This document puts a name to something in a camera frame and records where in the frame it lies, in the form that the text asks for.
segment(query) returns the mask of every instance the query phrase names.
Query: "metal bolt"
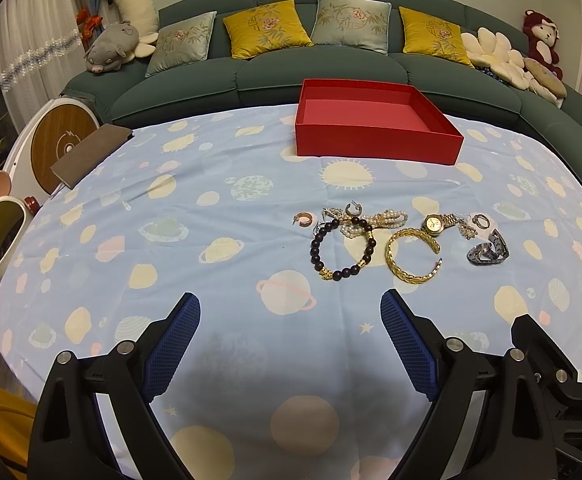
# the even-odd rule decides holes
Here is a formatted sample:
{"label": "metal bolt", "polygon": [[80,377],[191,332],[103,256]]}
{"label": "metal bolt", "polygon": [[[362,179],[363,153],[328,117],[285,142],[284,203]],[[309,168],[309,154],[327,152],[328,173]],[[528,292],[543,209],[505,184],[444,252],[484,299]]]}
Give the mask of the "metal bolt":
{"label": "metal bolt", "polygon": [[560,369],[557,372],[555,372],[555,378],[559,382],[565,383],[567,381],[567,379],[568,379],[568,374],[564,370]]}
{"label": "metal bolt", "polygon": [[522,352],[519,348],[513,348],[510,352],[509,355],[511,356],[511,359],[513,359],[513,361],[524,361],[524,352]]}
{"label": "metal bolt", "polygon": [[459,339],[452,337],[446,342],[446,347],[453,352],[459,352],[464,348],[464,343]]}
{"label": "metal bolt", "polygon": [[122,341],[117,346],[117,352],[122,354],[122,355],[126,355],[126,354],[130,354],[134,348],[135,348],[135,345],[133,344],[133,341]]}
{"label": "metal bolt", "polygon": [[60,352],[60,354],[57,357],[57,361],[61,365],[65,365],[70,360],[71,360],[71,352],[67,352],[66,350],[64,352]]}

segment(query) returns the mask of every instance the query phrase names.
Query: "green sofa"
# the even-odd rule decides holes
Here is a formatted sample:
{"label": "green sofa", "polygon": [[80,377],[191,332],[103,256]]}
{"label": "green sofa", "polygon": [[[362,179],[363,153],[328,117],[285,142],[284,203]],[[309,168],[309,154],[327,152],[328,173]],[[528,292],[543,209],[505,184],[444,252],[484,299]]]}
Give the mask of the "green sofa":
{"label": "green sofa", "polygon": [[[305,78],[349,78],[408,83],[445,113],[485,121],[533,137],[549,146],[582,183],[582,96],[567,88],[558,109],[529,91],[518,91],[478,70],[439,59],[403,54],[404,26],[399,6],[457,23],[476,34],[480,27],[505,34],[528,53],[528,38],[511,25],[453,0],[381,0],[392,4],[389,54],[341,46],[312,46],[267,52],[251,60],[231,58],[222,19],[239,10],[280,0],[182,0],[160,10],[160,26],[217,11],[206,61],[144,77],[147,60],[119,72],[83,72],[63,90],[92,105],[102,121],[139,128],[177,118],[232,108],[298,101]],[[317,0],[294,0],[310,34]]]}

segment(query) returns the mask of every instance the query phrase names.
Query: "blue tablecloth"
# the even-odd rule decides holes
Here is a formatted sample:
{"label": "blue tablecloth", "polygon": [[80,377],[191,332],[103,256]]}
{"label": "blue tablecloth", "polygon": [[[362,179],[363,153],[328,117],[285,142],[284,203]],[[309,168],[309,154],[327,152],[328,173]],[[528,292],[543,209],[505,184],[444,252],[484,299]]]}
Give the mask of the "blue tablecloth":
{"label": "blue tablecloth", "polygon": [[[135,131],[79,186],[44,204],[0,285],[0,350],[39,396],[54,357],[108,352],[164,318],[186,291],[199,329],[170,387],[152,403],[197,479],[385,479],[428,409],[379,316],[403,293],[444,336],[502,354],[529,313],[580,370],[582,188],[538,142],[450,118],[464,135],[455,166],[295,155],[295,105],[189,118]],[[369,139],[369,142],[382,142]],[[395,278],[377,251],[358,276],[324,282],[309,261],[301,211],[355,200],[364,213],[481,212],[510,248],[501,265],[472,266],[486,239],[453,228],[444,260],[420,286]],[[376,230],[382,248],[391,232]],[[398,263],[426,274],[437,257],[415,240]],[[322,244],[330,269],[364,240]],[[110,407],[104,420],[132,474]]]}

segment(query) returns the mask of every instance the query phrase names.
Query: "red box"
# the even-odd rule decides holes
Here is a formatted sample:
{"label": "red box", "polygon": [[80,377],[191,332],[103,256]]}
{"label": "red box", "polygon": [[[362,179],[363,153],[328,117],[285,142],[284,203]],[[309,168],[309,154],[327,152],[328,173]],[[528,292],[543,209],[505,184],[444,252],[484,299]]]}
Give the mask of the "red box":
{"label": "red box", "polygon": [[295,117],[299,156],[455,164],[464,137],[415,87],[305,79]]}

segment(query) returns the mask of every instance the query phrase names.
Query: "wooden disc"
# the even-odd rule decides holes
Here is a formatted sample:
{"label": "wooden disc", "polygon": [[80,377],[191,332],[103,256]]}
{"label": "wooden disc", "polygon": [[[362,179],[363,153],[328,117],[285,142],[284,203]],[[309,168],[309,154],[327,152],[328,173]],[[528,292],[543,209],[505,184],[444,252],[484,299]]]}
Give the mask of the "wooden disc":
{"label": "wooden disc", "polygon": [[51,166],[96,129],[93,118],[77,105],[60,105],[42,118],[31,142],[31,166],[43,190],[51,194],[60,183]]}

